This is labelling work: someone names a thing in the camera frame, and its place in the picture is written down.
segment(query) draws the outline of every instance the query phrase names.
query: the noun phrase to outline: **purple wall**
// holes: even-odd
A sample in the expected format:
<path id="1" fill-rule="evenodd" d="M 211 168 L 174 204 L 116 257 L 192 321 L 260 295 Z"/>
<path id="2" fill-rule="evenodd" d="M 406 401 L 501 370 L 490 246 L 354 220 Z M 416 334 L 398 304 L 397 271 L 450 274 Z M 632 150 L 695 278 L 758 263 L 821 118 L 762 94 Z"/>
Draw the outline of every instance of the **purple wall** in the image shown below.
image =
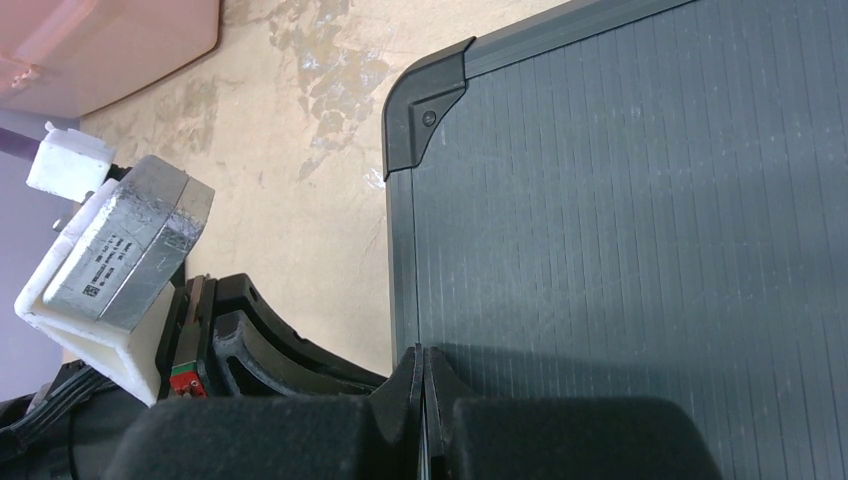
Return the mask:
<path id="1" fill-rule="evenodd" d="M 39 139 L 47 120 L 0 109 L 0 127 Z M 50 120 L 77 128 L 77 122 Z M 0 152 L 0 401 L 37 390 L 62 362 L 59 345 L 14 310 L 15 298 L 56 239 L 53 222 L 71 211 L 69 201 L 26 185 L 31 165 Z"/>

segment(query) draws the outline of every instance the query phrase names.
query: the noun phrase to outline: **black cable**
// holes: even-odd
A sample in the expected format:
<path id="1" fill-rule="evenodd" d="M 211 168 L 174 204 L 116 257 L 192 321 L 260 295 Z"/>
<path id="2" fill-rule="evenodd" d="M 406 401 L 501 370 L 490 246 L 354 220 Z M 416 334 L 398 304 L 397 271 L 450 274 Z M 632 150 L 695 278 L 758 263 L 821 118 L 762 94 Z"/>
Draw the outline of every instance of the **black cable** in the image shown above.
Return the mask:
<path id="1" fill-rule="evenodd" d="M 0 462 L 22 455 L 57 420 L 109 383 L 109 379 L 91 366 L 81 368 L 30 413 L 0 429 Z"/>

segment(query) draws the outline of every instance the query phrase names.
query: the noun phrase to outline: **qr code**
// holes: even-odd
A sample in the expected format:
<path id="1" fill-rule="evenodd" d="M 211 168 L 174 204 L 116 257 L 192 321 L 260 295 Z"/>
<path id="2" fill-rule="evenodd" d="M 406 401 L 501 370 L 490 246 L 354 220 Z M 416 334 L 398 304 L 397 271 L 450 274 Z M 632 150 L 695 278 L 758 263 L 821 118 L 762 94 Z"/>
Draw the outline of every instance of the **qr code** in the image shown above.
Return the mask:
<path id="1" fill-rule="evenodd" d="M 96 297 L 98 293 L 100 293 L 100 289 L 97 287 L 92 287 L 91 285 L 88 285 L 82 291 L 83 295 L 88 295 L 89 297 Z"/>

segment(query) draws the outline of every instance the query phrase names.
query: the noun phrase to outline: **beige floor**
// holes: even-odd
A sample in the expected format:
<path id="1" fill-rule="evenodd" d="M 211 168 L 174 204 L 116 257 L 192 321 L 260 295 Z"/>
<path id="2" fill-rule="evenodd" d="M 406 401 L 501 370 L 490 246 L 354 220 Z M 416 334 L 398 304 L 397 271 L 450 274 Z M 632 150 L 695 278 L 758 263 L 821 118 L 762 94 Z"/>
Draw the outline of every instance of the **beige floor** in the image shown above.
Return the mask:
<path id="1" fill-rule="evenodd" d="M 380 112 L 418 58 L 562 0 L 224 0 L 215 51 L 83 119 L 216 190 L 190 275 L 246 272 L 301 335 L 391 370 Z"/>

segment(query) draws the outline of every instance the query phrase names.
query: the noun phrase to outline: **floor stain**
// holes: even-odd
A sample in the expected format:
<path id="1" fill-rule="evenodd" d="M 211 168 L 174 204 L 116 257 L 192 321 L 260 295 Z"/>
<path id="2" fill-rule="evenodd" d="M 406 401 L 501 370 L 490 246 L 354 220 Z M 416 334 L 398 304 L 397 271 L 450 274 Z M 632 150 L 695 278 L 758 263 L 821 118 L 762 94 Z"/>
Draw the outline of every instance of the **floor stain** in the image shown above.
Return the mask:
<path id="1" fill-rule="evenodd" d="M 218 117 L 216 78 L 189 80 L 181 91 L 161 97 L 154 114 L 154 135 L 165 158 L 208 152 Z"/>
<path id="2" fill-rule="evenodd" d="M 311 146 L 323 151 L 348 147 L 359 124 L 371 114 L 374 90 L 389 75 L 379 50 L 336 45 L 349 0 L 288 0 L 268 14 L 271 45 L 297 62 L 297 99 L 301 109 L 318 121 Z M 301 165 L 298 177 L 308 178 L 327 157 L 316 152 Z"/>

